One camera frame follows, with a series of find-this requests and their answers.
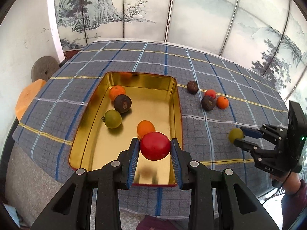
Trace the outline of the dark sleeve forearm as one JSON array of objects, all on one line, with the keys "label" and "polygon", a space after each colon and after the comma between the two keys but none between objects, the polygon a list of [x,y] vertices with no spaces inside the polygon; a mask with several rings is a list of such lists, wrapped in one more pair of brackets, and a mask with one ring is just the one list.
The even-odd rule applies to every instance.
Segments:
[{"label": "dark sleeve forearm", "polygon": [[295,222],[301,211],[306,208],[306,183],[300,180],[301,185],[294,194],[285,193],[281,200],[283,227],[288,229]]}]

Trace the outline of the person's hand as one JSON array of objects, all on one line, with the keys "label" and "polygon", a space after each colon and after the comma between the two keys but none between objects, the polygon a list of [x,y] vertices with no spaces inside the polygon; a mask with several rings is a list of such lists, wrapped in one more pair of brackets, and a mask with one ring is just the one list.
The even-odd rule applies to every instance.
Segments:
[{"label": "person's hand", "polygon": [[276,177],[270,174],[270,179],[281,182],[285,193],[288,195],[293,195],[298,192],[301,186],[301,180],[298,173],[291,172],[284,177]]}]

